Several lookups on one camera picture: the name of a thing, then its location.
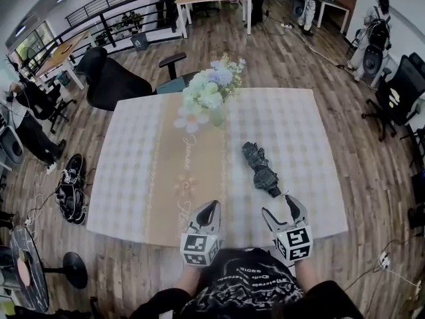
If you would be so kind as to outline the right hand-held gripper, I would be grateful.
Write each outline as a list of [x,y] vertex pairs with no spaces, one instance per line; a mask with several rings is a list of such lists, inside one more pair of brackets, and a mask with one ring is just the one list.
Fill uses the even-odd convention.
[[272,232],[274,244],[284,262],[296,262],[311,255],[313,236],[311,226],[307,224],[307,209],[294,196],[285,195],[286,203],[290,208],[294,225],[288,222],[279,222],[265,207],[262,216]]

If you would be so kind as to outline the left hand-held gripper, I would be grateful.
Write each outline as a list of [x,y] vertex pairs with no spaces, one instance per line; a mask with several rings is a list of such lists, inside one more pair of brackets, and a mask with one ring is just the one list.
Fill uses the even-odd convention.
[[204,203],[192,212],[189,226],[181,235],[180,254],[186,265],[203,268],[212,264],[222,245],[220,216],[218,200]]

